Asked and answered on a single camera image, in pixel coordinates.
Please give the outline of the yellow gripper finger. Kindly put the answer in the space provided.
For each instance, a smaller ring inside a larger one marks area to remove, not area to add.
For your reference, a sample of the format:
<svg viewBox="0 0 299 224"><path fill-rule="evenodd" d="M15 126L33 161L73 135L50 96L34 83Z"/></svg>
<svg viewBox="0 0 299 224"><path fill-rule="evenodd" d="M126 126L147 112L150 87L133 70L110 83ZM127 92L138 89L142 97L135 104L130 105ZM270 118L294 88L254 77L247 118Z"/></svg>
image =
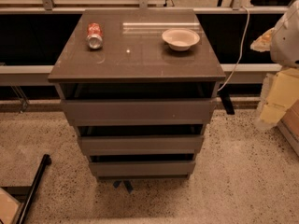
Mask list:
<svg viewBox="0 0 299 224"><path fill-rule="evenodd" d="M274 32L273 28L264 32L262 35L260 35L256 40L254 40L251 43L250 48L258 52L269 51L271 47L273 32Z"/></svg>
<svg viewBox="0 0 299 224"><path fill-rule="evenodd" d="M267 74L256 109L255 126L260 130L275 127L298 99L298 69L288 68L274 75Z"/></svg>

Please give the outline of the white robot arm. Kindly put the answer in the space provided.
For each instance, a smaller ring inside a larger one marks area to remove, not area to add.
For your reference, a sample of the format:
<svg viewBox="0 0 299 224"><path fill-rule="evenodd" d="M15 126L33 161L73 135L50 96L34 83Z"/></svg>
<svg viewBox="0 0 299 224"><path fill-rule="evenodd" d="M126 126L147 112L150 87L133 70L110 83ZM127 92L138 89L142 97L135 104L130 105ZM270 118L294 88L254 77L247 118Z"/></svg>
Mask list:
<svg viewBox="0 0 299 224"><path fill-rule="evenodd" d="M271 60L282 66L263 80L257 108L256 127L269 130L299 100L299 1L293 2L277 24L254 40L250 48L269 51Z"/></svg>

